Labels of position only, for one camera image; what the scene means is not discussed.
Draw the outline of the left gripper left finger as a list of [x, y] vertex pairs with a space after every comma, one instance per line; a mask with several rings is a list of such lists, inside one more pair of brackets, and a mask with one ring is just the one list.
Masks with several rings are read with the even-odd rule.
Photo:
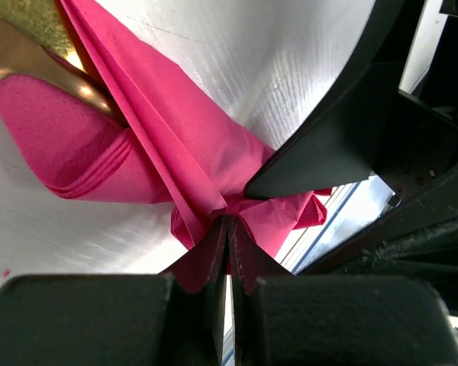
[[227, 219], [159, 274], [30, 274], [0, 288], [0, 365], [219, 365]]

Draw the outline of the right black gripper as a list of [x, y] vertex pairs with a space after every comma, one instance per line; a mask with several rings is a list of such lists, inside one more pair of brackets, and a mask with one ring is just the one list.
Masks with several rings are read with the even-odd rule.
[[304, 275], [410, 275], [430, 282], [458, 316], [458, 1], [418, 92], [398, 91], [403, 65], [374, 63], [314, 112], [247, 184], [256, 199], [362, 181], [379, 152], [379, 176], [398, 203], [301, 269]]

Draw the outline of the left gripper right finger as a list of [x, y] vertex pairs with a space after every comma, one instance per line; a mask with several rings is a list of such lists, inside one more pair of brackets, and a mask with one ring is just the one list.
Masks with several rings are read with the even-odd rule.
[[227, 223], [238, 365], [458, 365], [458, 332], [427, 282], [297, 276]]

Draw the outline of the pink paper napkin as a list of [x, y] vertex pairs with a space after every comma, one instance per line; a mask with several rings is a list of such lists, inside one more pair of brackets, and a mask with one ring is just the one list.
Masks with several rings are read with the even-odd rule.
[[244, 187], [273, 150], [234, 122], [105, 3], [66, 12], [127, 113], [119, 127], [27, 76], [0, 83], [0, 285], [15, 275], [157, 271], [222, 214], [276, 255], [327, 218], [319, 193], [266, 201]]

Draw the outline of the copper spoon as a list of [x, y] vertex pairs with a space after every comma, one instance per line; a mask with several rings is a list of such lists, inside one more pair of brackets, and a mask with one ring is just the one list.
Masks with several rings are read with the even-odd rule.
[[116, 118], [113, 100], [78, 72], [56, 61], [39, 43], [0, 17], [0, 81], [10, 75], [29, 75]]

